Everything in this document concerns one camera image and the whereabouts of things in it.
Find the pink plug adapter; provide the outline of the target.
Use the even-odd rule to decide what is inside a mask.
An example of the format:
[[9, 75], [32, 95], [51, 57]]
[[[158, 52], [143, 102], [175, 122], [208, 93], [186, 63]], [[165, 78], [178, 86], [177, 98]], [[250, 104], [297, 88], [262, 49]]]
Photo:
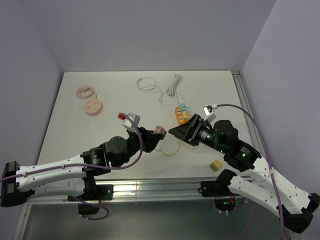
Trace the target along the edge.
[[167, 131], [160, 125], [157, 125], [153, 131], [154, 134], [161, 134], [163, 137], [166, 135]]

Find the teal plug adapter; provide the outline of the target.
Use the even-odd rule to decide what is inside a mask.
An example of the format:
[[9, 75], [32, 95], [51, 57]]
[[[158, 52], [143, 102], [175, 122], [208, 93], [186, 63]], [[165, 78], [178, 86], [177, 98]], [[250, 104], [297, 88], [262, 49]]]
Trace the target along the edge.
[[181, 103], [178, 107], [178, 110], [182, 113], [187, 110], [187, 107], [184, 103]]

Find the dark yellow plug adapter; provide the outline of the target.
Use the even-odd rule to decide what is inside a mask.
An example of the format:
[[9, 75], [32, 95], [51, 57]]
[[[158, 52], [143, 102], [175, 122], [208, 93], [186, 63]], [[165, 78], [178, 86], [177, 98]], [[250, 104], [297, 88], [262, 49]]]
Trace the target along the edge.
[[218, 159], [215, 159], [210, 165], [209, 167], [217, 172], [221, 167], [222, 167], [223, 163], [221, 161], [219, 161]]

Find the pink round power socket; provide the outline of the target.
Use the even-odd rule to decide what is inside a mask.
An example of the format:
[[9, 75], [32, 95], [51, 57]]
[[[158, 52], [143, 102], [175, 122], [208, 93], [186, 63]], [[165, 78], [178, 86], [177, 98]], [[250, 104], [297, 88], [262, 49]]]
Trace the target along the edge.
[[76, 90], [76, 96], [80, 100], [85, 100], [83, 110], [88, 116], [97, 116], [103, 110], [103, 104], [98, 99], [98, 94], [94, 87], [82, 85]]

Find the orange power strip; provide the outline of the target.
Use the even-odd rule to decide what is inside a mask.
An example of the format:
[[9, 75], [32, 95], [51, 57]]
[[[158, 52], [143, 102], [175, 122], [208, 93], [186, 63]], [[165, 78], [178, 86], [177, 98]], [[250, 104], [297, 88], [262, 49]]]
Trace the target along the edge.
[[175, 113], [175, 118], [176, 118], [177, 124], [180, 126], [180, 125], [185, 124], [189, 120], [190, 115], [189, 115], [189, 112], [186, 110], [188, 112], [189, 117], [188, 117], [188, 119], [183, 118], [182, 112], [179, 111], [178, 107], [179, 106], [177, 106], [174, 109], [174, 113]]

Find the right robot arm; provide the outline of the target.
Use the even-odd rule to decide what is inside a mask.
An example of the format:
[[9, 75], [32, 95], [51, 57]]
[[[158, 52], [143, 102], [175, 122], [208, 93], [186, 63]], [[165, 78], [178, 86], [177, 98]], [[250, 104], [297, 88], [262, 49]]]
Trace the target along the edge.
[[277, 217], [283, 214], [283, 225], [303, 233], [320, 205], [316, 193], [308, 193], [287, 180], [250, 144], [238, 138], [238, 130], [229, 120], [214, 125], [194, 114], [186, 123], [171, 128], [169, 133], [179, 140], [197, 146], [204, 144], [220, 153], [232, 168], [251, 177], [251, 183], [230, 169], [224, 169], [216, 180], [201, 182], [203, 197], [241, 195], [265, 207]]

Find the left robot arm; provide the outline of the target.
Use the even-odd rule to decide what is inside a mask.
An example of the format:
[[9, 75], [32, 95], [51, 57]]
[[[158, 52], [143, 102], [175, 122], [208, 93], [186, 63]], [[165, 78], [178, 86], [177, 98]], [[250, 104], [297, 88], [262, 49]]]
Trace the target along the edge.
[[155, 150], [167, 132], [157, 126], [155, 130], [139, 127], [138, 131], [127, 133], [127, 139], [115, 136], [98, 147], [53, 163], [31, 166], [17, 161], [6, 163], [0, 180], [1, 207], [15, 207], [47, 196], [91, 200], [98, 193], [96, 176], [131, 167], [131, 157]]

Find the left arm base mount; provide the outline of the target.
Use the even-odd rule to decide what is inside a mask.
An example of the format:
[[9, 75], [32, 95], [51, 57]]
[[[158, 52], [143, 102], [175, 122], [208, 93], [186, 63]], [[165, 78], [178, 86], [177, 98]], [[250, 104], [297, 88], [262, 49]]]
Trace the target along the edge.
[[[68, 202], [78, 202], [77, 209], [79, 216], [88, 221], [98, 221], [107, 218], [110, 211], [107, 207], [102, 206], [102, 201], [110, 201], [113, 199], [114, 186], [112, 184], [98, 185], [96, 193], [86, 200], [84, 197], [68, 196]], [[95, 217], [99, 210], [105, 210], [105, 215]]]

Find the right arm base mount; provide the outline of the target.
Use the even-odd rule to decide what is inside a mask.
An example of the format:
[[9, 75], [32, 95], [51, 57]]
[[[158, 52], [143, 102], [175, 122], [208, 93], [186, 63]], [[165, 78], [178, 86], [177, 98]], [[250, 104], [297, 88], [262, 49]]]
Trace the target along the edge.
[[236, 195], [217, 180], [201, 181], [197, 191], [204, 198], [213, 197], [214, 205], [219, 211], [230, 212], [236, 208]]

